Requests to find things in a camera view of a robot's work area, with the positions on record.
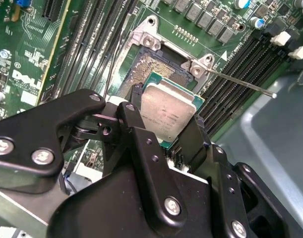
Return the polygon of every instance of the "pcie slot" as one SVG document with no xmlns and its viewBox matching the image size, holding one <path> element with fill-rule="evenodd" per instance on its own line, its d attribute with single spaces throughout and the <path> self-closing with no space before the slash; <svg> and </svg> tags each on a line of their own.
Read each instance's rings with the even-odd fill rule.
<svg viewBox="0 0 303 238">
<path fill-rule="evenodd" d="M 127 1 L 125 3 L 126 8 L 129 4 L 129 2 L 130 1 Z M 109 12 L 107 20 L 106 20 L 106 22 L 103 26 L 103 32 L 100 35 L 99 40 L 97 41 L 91 56 L 87 60 L 86 70 L 80 78 L 80 82 L 82 82 L 80 87 L 82 87 L 82 85 L 84 85 L 86 79 L 88 78 L 88 76 L 89 76 L 89 74 L 90 74 L 90 72 L 91 72 L 91 70 L 92 70 L 92 68 L 95 64 L 95 60 L 99 56 L 99 53 L 101 51 L 101 48 L 102 48 L 103 44 L 106 42 L 106 40 L 108 40 L 108 38 L 111 37 L 112 27 L 118 21 L 120 14 L 123 13 L 126 10 L 125 7 L 122 8 L 122 4 L 123 4 L 122 0 L 117 0 L 113 3 L 112 10 Z"/>
<path fill-rule="evenodd" d="M 72 79 L 68 78 L 68 75 L 74 66 L 74 62 L 77 57 L 77 53 L 81 47 L 81 43 L 84 39 L 86 30 L 88 29 L 89 22 L 92 18 L 92 15 L 94 13 L 94 6 L 99 0 L 87 0 L 85 3 L 85 7 L 83 10 L 83 13 L 81 15 L 81 19 L 78 21 L 77 27 L 75 28 L 75 33 L 73 35 L 73 38 L 70 42 L 68 51 L 66 53 L 65 59 L 63 61 L 61 70 L 59 72 L 59 75 L 56 80 L 56 84 L 54 86 L 54 95 L 57 97 L 61 95 L 62 90 L 59 89 L 60 87 L 63 87 L 68 84 Z"/>
<path fill-rule="evenodd" d="M 281 60 L 275 60 L 275 62 L 272 62 L 271 66 L 266 70 L 266 72 L 261 75 L 261 77 L 259 77 L 258 81 L 255 84 L 260 86 L 266 82 L 267 79 L 278 69 L 281 64 Z M 227 111 L 216 115 L 215 119 L 212 120 L 213 123 L 207 124 L 209 136 L 212 136 L 214 133 L 216 133 L 224 123 L 230 120 L 232 114 L 239 110 L 241 106 L 247 101 L 247 99 L 249 99 L 254 93 L 254 90 L 243 88 L 243 90 L 238 94 L 239 98 L 236 100 L 237 102 L 234 104 L 234 102 L 231 101 L 228 105 L 226 105 L 226 108 L 228 109 Z"/>
<path fill-rule="evenodd" d="M 44 3 L 42 16 L 51 22 L 57 21 L 62 8 L 63 0 L 46 0 Z"/>
<path fill-rule="evenodd" d="M 81 43 L 80 49 L 78 53 L 76 54 L 77 57 L 75 59 L 75 62 L 73 66 L 71 67 L 71 70 L 68 75 L 68 82 L 65 84 L 65 86 L 62 89 L 62 94 L 65 95 L 71 91 L 71 87 L 73 83 L 75 82 L 76 78 L 80 75 L 82 75 L 82 72 L 85 70 L 84 66 L 87 63 L 84 63 L 84 59 L 88 59 L 88 55 L 92 52 L 93 47 L 95 45 L 95 42 L 99 39 L 101 29 L 102 29 L 102 22 L 105 21 L 105 14 L 103 14 L 103 9 L 105 4 L 107 3 L 106 0 L 101 0 L 98 2 L 98 6 L 95 7 L 96 11 L 94 14 L 94 17 L 92 17 L 92 20 L 89 23 L 89 28 L 87 32 L 84 35 L 84 39 Z"/>
<path fill-rule="evenodd" d="M 258 72 L 263 71 L 263 69 L 266 67 L 267 62 L 269 62 L 268 57 L 261 57 L 268 52 L 269 49 L 263 49 L 262 47 L 256 48 L 255 51 L 251 53 L 251 55 L 247 58 L 246 64 L 242 65 L 242 67 L 234 74 L 233 76 L 236 78 L 239 78 L 245 82 L 253 83 L 252 75 L 256 75 Z M 239 87 L 239 85 L 227 82 L 227 86 L 224 87 L 224 90 L 222 93 L 216 96 L 215 99 L 213 98 L 213 101 L 210 103 L 210 105 L 205 109 L 206 112 L 209 114 L 206 115 L 204 118 L 204 121 L 207 122 L 207 120 L 210 118 L 210 116 L 215 112 L 215 110 L 218 109 L 218 106 L 223 103 L 223 101 L 232 93 L 232 91 Z"/>
</svg>

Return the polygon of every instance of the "wire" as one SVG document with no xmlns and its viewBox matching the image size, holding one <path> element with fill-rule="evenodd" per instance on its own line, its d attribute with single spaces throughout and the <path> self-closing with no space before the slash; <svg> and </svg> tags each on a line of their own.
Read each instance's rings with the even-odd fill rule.
<svg viewBox="0 0 303 238">
<path fill-rule="evenodd" d="M 71 187 L 72 191 L 73 191 L 74 193 L 77 193 L 76 188 L 74 187 L 74 185 L 72 184 L 72 182 L 71 182 L 70 180 L 68 180 L 68 177 L 67 177 L 67 176 L 64 176 L 64 178 L 65 178 L 65 181 L 68 183 L 68 185 Z"/>
</svg>

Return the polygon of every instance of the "screw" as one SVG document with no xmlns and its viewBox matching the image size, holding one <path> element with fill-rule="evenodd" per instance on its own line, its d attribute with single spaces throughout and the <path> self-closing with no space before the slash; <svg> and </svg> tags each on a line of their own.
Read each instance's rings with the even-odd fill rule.
<svg viewBox="0 0 303 238">
<path fill-rule="evenodd" d="M 147 36 L 147 37 L 145 37 L 145 39 L 143 39 L 143 44 L 145 47 L 150 48 L 155 44 L 155 40 L 152 37 Z"/>
<path fill-rule="evenodd" d="M 0 57 L 2 57 L 3 59 L 8 59 L 10 57 L 10 51 L 5 49 L 1 50 Z"/>
<path fill-rule="evenodd" d="M 9 154 L 13 149 L 14 145 L 10 140 L 0 139 L 0 155 Z"/>
<path fill-rule="evenodd" d="M 132 104 L 127 104 L 126 107 L 131 111 L 135 111 L 135 107 Z"/>
<path fill-rule="evenodd" d="M 93 99 L 96 102 L 99 102 L 101 99 L 97 94 L 91 94 L 90 98 Z"/>
<path fill-rule="evenodd" d="M 224 153 L 223 150 L 222 150 L 222 148 L 220 148 L 220 147 L 216 147 L 216 150 L 217 150 L 219 153 L 221 153 L 221 154 Z"/>
<path fill-rule="evenodd" d="M 238 221 L 233 221 L 232 222 L 232 227 L 233 230 L 235 232 L 235 234 L 239 237 L 239 238 L 246 238 L 247 234 L 246 234 L 246 230 L 243 227 L 243 225 L 238 222 Z"/>
<path fill-rule="evenodd" d="M 180 205 L 178 204 L 178 202 L 171 197 L 166 198 L 165 208 L 173 216 L 179 215 L 180 211 L 181 211 Z"/>
<path fill-rule="evenodd" d="M 54 155 L 47 149 L 40 149 L 33 152 L 31 158 L 38 165 L 48 165 L 53 161 Z"/>
<path fill-rule="evenodd" d="M 246 170 L 246 172 L 250 173 L 250 168 L 247 165 L 243 165 L 243 168 Z"/>
</svg>

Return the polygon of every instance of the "green circuit board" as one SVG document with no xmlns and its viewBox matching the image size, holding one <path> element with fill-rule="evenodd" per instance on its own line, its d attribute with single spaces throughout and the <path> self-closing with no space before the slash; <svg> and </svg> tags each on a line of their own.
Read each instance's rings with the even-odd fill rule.
<svg viewBox="0 0 303 238">
<path fill-rule="evenodd" d="M 183 8 L 178 5 L 179 1 L 138 1 L 124 30 L 124 38 L 127 40 L 141 22 L 153 15 L 159 21 L 159 35 L 194 58 L 213 54 L 213 68 L 217 71 L 223 71 L 251 36 L 254 29 L 249 21 L 254 16 L 262 18 L 265 26 L 280 19 L 285 29 L 294 30 L 303 41 L 303 14 L 294 7 L 293 0 L 252 0 L 246 9 L 235 9 L 229 0 L 183 1 L 186 4 Z M 44 0 L 33 0 L 29 7 L 19 7 L 13 0 L 0 1 L 0 91 L 5 94 L 5 100 L 0 102 L 0 119 L 78 88 L 102 93 L 109 70 L 104 61 L 111 54 L 114 36 L 125 16 L 124 9 L 129 8 L 130 3 L 132 1 L 63 0 L 58 19 L 49 21 L 43 15 Z M 188 14 L 194 5 L 200 8 L 200 13 L 190 20 Z M 231 37 L 221 40 L 221 34 L 211 30 L 211 25 L 201 27 L 199 21 L 205 13 L 212 17 L 211 23 L 219 22 L 219 27 L 231 32 Z M 95 38 L 99 38 L 99 50 L 94 47 Z M 117 93 L 139 50 L 140 46 L 130 48 L 115 72 L 110 95 Z M 278 67 L 264 85 L 273 82 L 287 66 L 288 63 Z M 187 88 L 192 90 L 194 86 L 190 83 Z M 258 96 L 254 94 L 247 100 L 242 111 Z M 235 119 L 216 134 L 223 133 Z M 99 143 L 90 142 L 83 153 L 84 161 L 99 148 Z M 82 150 L 71 152 L 67 160 L 76 161 Z M 94 168 L 101 169 L 102 165 L 99 162 Z"/>
</svg>

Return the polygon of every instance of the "black memory slot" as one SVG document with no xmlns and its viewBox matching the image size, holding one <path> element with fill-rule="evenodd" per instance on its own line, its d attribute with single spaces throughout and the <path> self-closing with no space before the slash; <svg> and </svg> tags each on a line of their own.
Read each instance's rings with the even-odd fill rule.
<svg viewBox="0 0 303 238">
<path fill-rule="evenodd" d="M 113 5 L 111 7 L 111 11 L 109 11 L 109 13 L 108 13 L 107 20 L 104 23 L 103 32 L 100 35 L 99 40 L 97 41 L 95 48 L 87 61 L 88 63 L 86 65 L 85 72 L 82 74 L 80 81 L 86 81 L 86 79 L 88 78 L 88 76 L 94 66 L 95 60 L 101 50 L 101 47 L 106 42 L 108 34 L 111 31 L 113 24 L 115 23 L 116 16 L 121 11 L 122 3 L 123 3 L 123 0 L 116 0 L 113 3 Z"/>
<path fill-rule="evenodd" d="M 250 51 L 250 49 L 252 49 L 255 44 L 256 40 L 250 37 L 248 41 L 243 45 L 243 47 L 236 53 L 234 58 L 225 66 L 225 68 L 222 70 L 222 73 L 229 74 L 231 71 L 233 71 L 234 68 L 242 62 L 242 56 L 245 54 L 245 52 Z M 217 91 L 223 85 L 223 82 L 224 81 L 221 81 L 221 77 L 215 77 L 215 79 L 213 79 L 213 83 L 209 86 L 206 92 L 201 95 L 201 97 L 204 99 L 211 98 L 214 94 L 217 93 Z"/>
<path fill-rule="evenodd" d="M 72 84 L 75 81 L 75 78 L 77 76 L 77 72 L 80 71 L 80 73 L 78 75 L 83 74 L 84 68 L 85 68 L 87 63 L 85 63 L 83 65 L 83 67 L 80 69 L 81 62 L 82 62 L 82 60 L 84 60 L 83 57 L 84 57 L 85 53 L 87 52 L 87 47 L 88 47 L 88 44 L 91 41 L 91 38 L 93 37 L 93 34 L 95 34 L 95 40 L 93 42 L 93 46 L 95 44 L 95 41 L 100 36 L 102 26 L 98 29 L 98 31 L 96 33 L 94 33 L 94 31 L 95 31 L 95 28 L 100 24 L 100 22 L 102 23 L 102 22 L 105 21 L 104 17 L 103 17 L 103 19 L 101 19 L 101 18 L 102 18 L 103 9 L 104 9 L 104 6 L 105 6 L 106 2 L 107 2 L 106 0 L 100 0 L 98 2 L 98 6 L 96 7 L 94 17 L 93 17 L 93 19 L 91 20 L 91 22 L 89 24 L 89 29 L 86 32 L 85 36 L 84 36 L 84 40 L 82 41 L 81 48 L 80 48 L 80 50 L 77 54 L 77 58 L 76 58 L 75 63 L 72 67 L 72 70 L 70 72 L 69 78 L 71 78 L 71 80 L 69 81 L 69 84 L 67 84 L 66 87 L 64 88 L 64 90 L 62 92 L 63 94 L 67 94 L 67 93 L 70 92 L 71 86 L 72 86 Z"/>
<path fill-rule="evenodd" d="M 267 61 L 269 61 L 267 59 L 267 57 L 264 58 L 260 58 L 262 55 L 264 55 L 268 49 L 263 49 L 261 50 L 262 47 L 258 47 L 255 49 L 255 51 L 253 51 L 250 55 L 250 57 L 247 58 L 247 61 L 245 62 L 245 65 L 242 65 L 239 70 L 236 72 L 236 74 L 234 74 L 233 76 L 243 80 L 245 82 L 249 82 L 249 83 L 253 83 L 252 79 L 252 75 L 254 76 L 256 73 L 258 73 L 259 71 L 263 70 L 265 67 L 265 63 L 267 64 Z M 239 85 L 237 85 L 236 83 L 233 82 L 228 82 L 227 83 L 228 86 L 224 87 L 224 90 L 222 92 L 220 92 L 218 94 L 218 96 L 214 97 L 212 102 L 210 103 L 210 105 L 205 109 L 205 111 L 207 112 L 207 114 L 204 116 L 204 121 L 207 122 L 207 120 L 210 118 L 210 115 L 218 109 L 218 107 L 223 103 L 223 101 L 227 98 L 227 97 L 231 97 L 233 95 L 233 90 L 236 87 L 239 87 Z"/>
<path fill-rule="evenodd" d="M 254 48 L 252 51 L 249 52 L 246 58 L 243 58 L 243 60 L 241 60 L 240 66 L 237 67 L 233 72 L 231 72 L 231 76 L 247 82 L 247 78 L 243 77 L 246 72 L 246 69 L 249 68 L 249 65 L 255 63 L 256 59 L 259 59 L 259 57 L 264 52 L 265 51 L 260 51 L 260 47 Z M 204 109 L 205 112 L 212 113 L 212 110 L 215 109 L 215 105 L 218 102 L 222 101 L 225 96 L 228 96 L 228 94 L 230 94 L 230 92 L 236 85 L 237 85 L 236 83 L 226 80 L 226 82 L 224 82 L 223 87 L 221 87 L 221 89 L 218 91 L 218 94 L 216 96 L 212 96 L 211 98 L 207 99 L 208 103 L 205 106 Z"/>
<path fill-rule="evenodd" d="M 245 79 L 246 82 L 249 83 L 254 83 L 254 81 L 256 80 L 256 78 L 258 77 L 258 75 L 262 72 L 264 72 L 265 69 L 267 69 L 267 65 L 270 64 L 272 62 L 272 60 L 275 58 L 275 56 L 271 57 L 270 59 L 268 58 L 271 57 L 271 54 L 267 54 L 266 57 L 262 58 L 261 62 L 258 62 L 258 67 L 253 67 L 253 71 L 248 73 L 247 79 Z M 231 91 L 228 92 L 225 95 L 225 98 L 229 98 L 229 100 L 227 101 L 220 101 L 214 108 L 214 111 L 208 111 L 210 114 L 208 116 L 205 117 L 205 121 L 207 123 L 207 125 L 211 125 L 214 121 L 218 120 L 225 111 L 231 109 L 231 105 L 232 103 L 236 102 L 236 100 L 238 99 L 238 96 L 242 93 L 243 90 L 246 89 L 246 87 L 241 86 L 241 85 L 236 85 L 237 90 L 234 90 L 232 93 Z"/>
<path fill-rule="evenodd" d="M 57 81 L 60 83 L 62 80 L 65 80 L 65 84 L 63 85 L 60 95 L 64 95 L 66 93 L 66 89 L 69 88 L 74 80 L 74 77 L 70 77 L 71 72 L 75 66 L 76 60 L 79 58 L 79 51 L 82 47 L 82 42 L 86 34 L 88 34 L 89 26 L 91 25 L 91 20 L 96 12 L 97 3 L 100 0 L 95 0 L 93 4 L 91 4 L 91 0 L 88 1 L 88 4 L 82 14 L 81 20 L 75 30 L 75 38 L 73 38 L 69 50 L 66 53 L 66 59 L 62 65 Z"/>
<path fill-rule="evenodd" d="M 258 79 L 256 85 L 261 86 L 263 83 L 267 81 L 267 79 L 278 69 L 278 67 L 282 64 L 281 60 L 276 60 L 275 62 L 272 62 L 270 67 L 264 72 Z M 209 136 L 214 135 L 221 127 L 231 119 L 232 115 L 236 113 L 237 110 L 240 110 L 240 108 L 245 104 L 245 102 L 255 93 L 254 90 L 244 88 L 239 94 L 239 99 L 236 103 L 231 102 L 229 109 L 225 116 L 222 117 L 222 115 L 219 115 L 220 120 L 218 120 L 218 117 L 216 117 L 217 120 L 213 122 L 212 124 L 208 124 L 208 134 Z"/>
</svg>

